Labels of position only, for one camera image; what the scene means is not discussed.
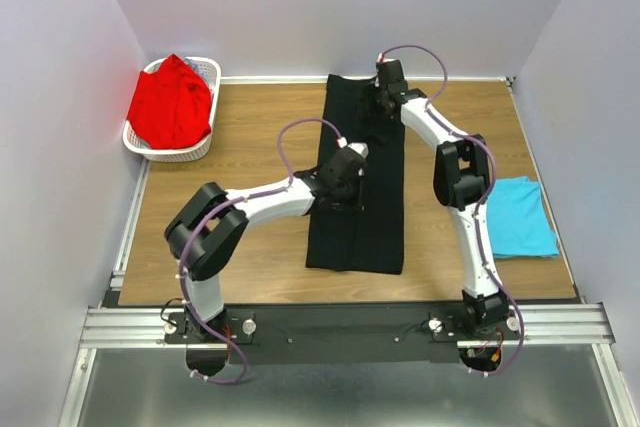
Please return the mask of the black t shirt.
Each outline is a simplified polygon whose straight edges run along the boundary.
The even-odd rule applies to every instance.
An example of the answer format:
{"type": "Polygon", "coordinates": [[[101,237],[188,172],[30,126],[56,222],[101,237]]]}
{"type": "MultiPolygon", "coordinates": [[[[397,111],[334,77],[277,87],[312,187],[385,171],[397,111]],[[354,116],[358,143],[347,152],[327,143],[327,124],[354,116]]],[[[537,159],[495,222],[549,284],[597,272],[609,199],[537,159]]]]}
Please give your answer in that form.
{"type": "Polygon", "coordinates": [[[323,118],[369,148],[362,204],[310,216],[306,266],[399,275],[404,265],[405,127],[376,118],[373,79],[327,77],[323,118]]]}

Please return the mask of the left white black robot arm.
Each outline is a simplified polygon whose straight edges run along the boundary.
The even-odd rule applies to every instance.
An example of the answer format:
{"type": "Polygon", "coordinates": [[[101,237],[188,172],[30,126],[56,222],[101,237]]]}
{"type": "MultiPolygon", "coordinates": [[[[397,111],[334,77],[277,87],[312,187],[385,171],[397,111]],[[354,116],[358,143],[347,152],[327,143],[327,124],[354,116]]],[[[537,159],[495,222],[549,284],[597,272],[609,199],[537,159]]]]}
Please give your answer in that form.
{"type": "Polygon", "coordinates": [[[273,184],[226,191],[210,182],[198,189],[164,232],[178,263],[187,329],[197,340],[209,342],[221,332],[219,274],[245,232],[283,218],[359,207],[368,153],[366,144],[348,143],[328,162],[273,184]]]}

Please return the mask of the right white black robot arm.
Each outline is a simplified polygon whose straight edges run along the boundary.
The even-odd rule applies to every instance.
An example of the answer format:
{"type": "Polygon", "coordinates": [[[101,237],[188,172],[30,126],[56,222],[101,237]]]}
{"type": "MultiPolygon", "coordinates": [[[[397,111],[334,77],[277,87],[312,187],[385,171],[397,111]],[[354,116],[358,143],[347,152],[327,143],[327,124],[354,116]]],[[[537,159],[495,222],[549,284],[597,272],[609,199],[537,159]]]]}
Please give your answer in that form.
{"type": "Polygon", "coordinates": [[[435,153],[435,197],[450,214],[463,260],[460,326],[467,336],[483,338],[509,314],[487,221],[495,159],[482,136],[457,128],[424,92],[409,86],[398,59],[378,57],[372,95],[372,105],[364,109],[367,119],[399,122],[435,153]]]}

